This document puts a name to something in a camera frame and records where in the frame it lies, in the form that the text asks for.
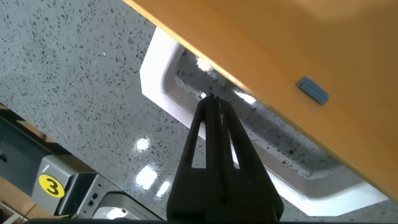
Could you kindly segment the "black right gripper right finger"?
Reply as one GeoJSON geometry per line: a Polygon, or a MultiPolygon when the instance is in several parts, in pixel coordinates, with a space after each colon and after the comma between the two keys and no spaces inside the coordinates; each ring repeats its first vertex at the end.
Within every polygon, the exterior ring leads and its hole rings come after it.
{"type": "Polygon", "coordinates": [[[219,99],[221,128],[220,202],[239,221],[277,222],[284,211],[279,194],[233,107],[219,99]]]}

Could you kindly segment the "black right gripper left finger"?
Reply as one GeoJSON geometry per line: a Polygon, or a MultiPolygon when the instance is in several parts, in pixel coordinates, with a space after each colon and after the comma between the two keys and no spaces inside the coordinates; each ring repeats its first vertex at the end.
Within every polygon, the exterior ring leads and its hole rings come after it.
{"type": "Polygon", "coordinates": [[[214,95],[209,95],[199,101],[195,110],[167,202],[169,221],[204,222],[207,210],[218,203],[218,132],[214,109],[217,100],[214,95]],[[202,123],[205,124],[205,167],[196,168],[193,158],[202,123]]]}

